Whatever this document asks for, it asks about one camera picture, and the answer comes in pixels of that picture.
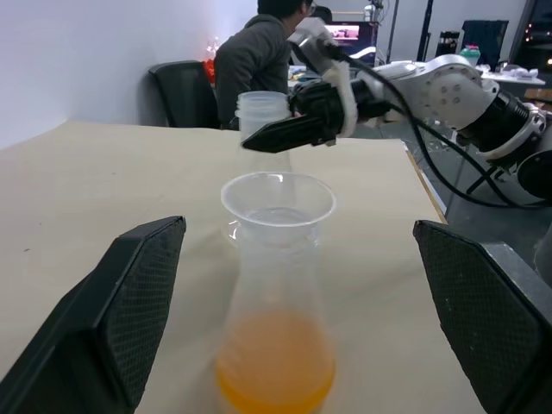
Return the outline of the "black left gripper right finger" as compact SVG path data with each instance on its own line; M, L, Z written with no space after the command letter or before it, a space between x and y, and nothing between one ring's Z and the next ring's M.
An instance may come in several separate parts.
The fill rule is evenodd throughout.
M551 411L551 288L510 246L428 220L412 234L441 329L487 413Z

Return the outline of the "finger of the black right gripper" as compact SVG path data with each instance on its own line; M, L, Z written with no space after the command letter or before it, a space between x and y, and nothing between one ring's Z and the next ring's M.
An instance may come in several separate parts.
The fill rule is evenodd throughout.
M247 150L279 154L303 146L318 146L328 140L328 126L320 117L299 116L272 122L241 143Z

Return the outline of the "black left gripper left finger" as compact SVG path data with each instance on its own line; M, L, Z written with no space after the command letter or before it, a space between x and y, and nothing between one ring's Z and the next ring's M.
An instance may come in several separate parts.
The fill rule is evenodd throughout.
M186 221L119 235L1 381L3 413L133 413L168 319Z

